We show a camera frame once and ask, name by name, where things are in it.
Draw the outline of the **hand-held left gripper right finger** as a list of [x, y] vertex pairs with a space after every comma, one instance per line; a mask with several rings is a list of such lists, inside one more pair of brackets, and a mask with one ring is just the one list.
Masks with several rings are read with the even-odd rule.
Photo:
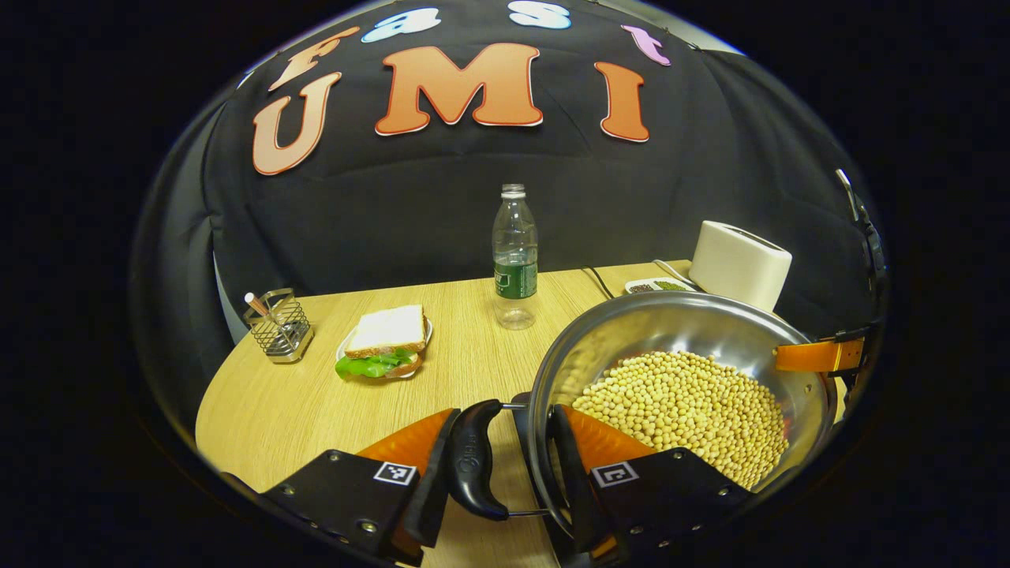
[[656, 567], [754, 499], [692, 450], [654, 450], [567, 404], [551, 422], [563, 514], [593, 567]]

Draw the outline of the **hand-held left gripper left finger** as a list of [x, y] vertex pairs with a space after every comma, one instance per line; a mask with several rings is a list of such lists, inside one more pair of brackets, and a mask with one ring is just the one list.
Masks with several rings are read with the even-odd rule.
[[443, 528], [461, 413], [439, 411], [354, 454], [325, 450], [262, 496], [369, 556], [419, 566]]

